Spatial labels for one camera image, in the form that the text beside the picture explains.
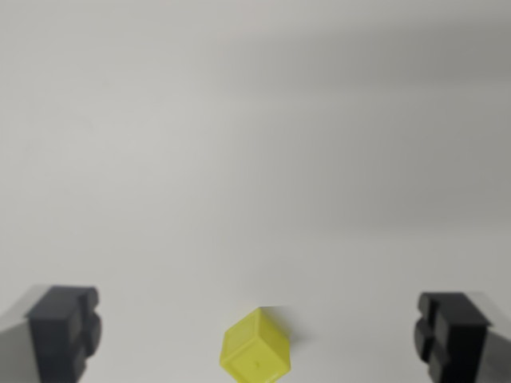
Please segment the black grey gripper right finger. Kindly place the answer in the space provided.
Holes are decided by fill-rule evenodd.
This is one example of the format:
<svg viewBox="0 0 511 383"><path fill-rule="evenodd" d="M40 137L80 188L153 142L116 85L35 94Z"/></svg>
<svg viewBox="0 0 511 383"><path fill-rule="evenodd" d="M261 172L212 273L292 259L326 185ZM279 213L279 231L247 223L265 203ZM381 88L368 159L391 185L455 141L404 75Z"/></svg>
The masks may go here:
<svg viewBox="0 0 511 383"><path fill-rule="evenodd" d="M423 292L414 347L435 383L510 381L510 316L487 295Z"/></svg>

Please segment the black grey gripper left finger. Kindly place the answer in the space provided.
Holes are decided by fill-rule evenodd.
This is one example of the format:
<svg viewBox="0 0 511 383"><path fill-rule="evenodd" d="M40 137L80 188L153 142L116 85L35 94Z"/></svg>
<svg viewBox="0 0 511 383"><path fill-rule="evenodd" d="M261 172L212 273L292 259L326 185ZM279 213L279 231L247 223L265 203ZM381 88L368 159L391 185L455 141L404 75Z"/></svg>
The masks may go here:
<svg viewBox="0 0 511 383"><path fill-rule="evenodd" d="M94 286L40 284L1 312L2 382L78 382L101 342Z"/></svg>

